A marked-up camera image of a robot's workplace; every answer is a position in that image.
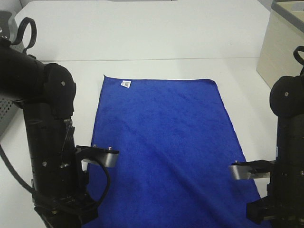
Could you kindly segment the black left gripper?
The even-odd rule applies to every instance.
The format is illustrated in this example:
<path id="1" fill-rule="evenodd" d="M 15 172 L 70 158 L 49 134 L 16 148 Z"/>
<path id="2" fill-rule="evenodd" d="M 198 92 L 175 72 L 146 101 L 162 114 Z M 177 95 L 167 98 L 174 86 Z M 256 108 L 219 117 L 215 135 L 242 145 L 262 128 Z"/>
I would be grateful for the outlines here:
<path id="1" fill-rule="evenodd" d="M 34 210 L 47 228 L 80 228 L 98 217 L 96 201 L 87 186 L 74 190 L 64 198 L 33 196 Z"/>

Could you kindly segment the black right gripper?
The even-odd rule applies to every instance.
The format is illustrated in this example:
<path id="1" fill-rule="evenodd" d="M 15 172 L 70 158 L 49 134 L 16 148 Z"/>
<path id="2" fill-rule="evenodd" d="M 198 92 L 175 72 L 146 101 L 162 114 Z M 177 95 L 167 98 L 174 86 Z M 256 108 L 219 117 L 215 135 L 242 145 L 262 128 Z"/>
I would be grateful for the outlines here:
<path id="1" fill-rule="evenodd" d="M 267 196 L 247 204 L 246 218 L 258 225 L 269 220 L 273 228 L 302 228 L 304 186 L 269 183 Z"/>

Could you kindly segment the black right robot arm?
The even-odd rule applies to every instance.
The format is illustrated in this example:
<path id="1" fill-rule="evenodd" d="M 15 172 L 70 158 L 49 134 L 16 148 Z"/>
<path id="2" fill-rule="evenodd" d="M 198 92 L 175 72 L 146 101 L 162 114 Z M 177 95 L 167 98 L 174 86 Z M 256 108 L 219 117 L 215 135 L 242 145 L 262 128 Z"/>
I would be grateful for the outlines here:
<path id="1" fill-rule="evenodd" d="M 282 76 L 270 92 L 277 116 L 274 161 L 249 162 L 252 176 L 270 173 L 267 196 L 247 204 L 246 217 L 256 224 L 269 220 L 274 228 L 304 226 L 304 73 Z"/>

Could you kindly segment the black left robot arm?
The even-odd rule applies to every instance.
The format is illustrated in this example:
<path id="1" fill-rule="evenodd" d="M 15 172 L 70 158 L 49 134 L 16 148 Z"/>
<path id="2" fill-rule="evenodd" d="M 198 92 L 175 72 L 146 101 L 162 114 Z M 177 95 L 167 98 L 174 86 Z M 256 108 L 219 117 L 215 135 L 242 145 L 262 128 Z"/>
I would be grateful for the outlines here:
<path id="1" fill-rule="evenodd" d="M 23 111 L 33 173 L 32 184 L 23 186 L 46 227 L 79 228 L 97 218 L 101 202 L 87 192 L 81 164 L 96 150 L 74 144 L 76 84 L 70 72 L 20 53 L 2 38 L 0 93 Z"/>

